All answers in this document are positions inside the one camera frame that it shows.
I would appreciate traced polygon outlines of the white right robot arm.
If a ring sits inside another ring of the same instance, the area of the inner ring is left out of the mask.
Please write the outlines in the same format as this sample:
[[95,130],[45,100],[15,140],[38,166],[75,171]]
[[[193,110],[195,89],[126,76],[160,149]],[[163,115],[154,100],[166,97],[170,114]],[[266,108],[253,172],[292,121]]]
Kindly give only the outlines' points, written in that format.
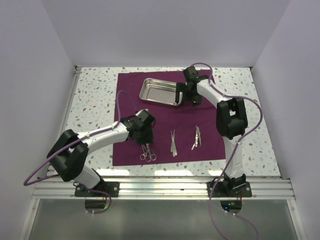
[[182,98],[193,105],[200,105],[205,98],[216,108],[215,125],[223,137],[226,165],[222,174],[223,181],[219,181],[212,189],[215,192],[223,190],[230,197],[235,196],[245,187],[247,181],[243,170],[242,149],[238,143],[248,127],[244,99],[223,96],[209,77],[199,74],[194,66],[182,72],[185,83],[176,84],[175,101]]

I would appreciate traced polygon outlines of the purple surgical cloth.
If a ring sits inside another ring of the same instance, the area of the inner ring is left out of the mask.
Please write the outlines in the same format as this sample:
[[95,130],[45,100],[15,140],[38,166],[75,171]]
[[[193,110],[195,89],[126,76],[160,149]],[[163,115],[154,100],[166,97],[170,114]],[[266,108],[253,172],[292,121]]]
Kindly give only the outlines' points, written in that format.
[[[185,82],[181,71],[119,73],[117,91],[121,117],[131,116],[135,110],[148,109],[155,117],[153,144],[154,164],[214,161],[225,159],[223,138],[216,128],[216,108],[203,99],[200,105],[184,101],[179,106],[157,104],[141,100],[139,93],[145,79],[152,78],[174,83]],[[196,126],[201,135],[201,146],[191,150],[195,142]]]

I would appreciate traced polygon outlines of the steel surgical scissors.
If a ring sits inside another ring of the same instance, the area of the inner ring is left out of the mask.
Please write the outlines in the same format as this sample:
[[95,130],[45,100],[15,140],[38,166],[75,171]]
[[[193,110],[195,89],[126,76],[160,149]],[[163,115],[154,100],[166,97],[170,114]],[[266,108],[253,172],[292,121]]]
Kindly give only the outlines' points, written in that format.
[[146,161],[147,162],[153,162],[157,159],[157,156],[151,151],[150,145],[146,144]]

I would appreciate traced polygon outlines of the stainless steel instrument tray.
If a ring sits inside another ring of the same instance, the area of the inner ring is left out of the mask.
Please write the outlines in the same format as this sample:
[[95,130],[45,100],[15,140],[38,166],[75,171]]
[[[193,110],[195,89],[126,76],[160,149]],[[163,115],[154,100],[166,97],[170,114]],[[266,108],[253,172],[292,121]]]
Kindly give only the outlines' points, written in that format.
[[146,102],[175,105],[176,82],[146,78],[141,86],[139,98]]

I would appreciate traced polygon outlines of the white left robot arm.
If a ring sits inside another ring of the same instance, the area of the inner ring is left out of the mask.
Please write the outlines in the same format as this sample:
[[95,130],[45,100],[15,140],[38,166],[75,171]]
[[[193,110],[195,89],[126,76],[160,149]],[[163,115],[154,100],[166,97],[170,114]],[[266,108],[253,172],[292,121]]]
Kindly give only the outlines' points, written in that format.
[[47,159],[64,182],[79,183],[96,197],[103,193],[103,179],[86,166],[87,156],[109,145],[130,140],[137,145],[151,144],[155,123],[156,118],[142,109],[103,128],[79,133],[68,129],[58,138]]

